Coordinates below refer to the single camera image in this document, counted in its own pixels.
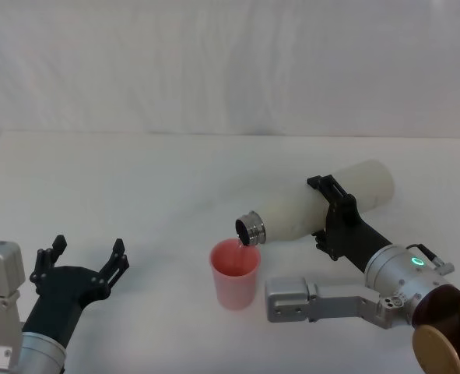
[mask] plastic cup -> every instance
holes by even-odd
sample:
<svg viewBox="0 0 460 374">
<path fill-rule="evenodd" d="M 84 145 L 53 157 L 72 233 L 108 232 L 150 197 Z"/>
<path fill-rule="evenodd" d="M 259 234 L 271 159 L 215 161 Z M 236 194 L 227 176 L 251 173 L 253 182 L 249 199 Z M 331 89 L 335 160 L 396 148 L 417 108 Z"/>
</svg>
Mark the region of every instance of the plastic cup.
<svg viewBox="0 0 460 374">
<path fill-rule="evenodd" d="M 261 254 L 255 246 L 242 246 L 238 239 L 227 239 L 211 251 L 210 264 L 219 303 L 238 310 L 254 300 Z"/>
</svg>

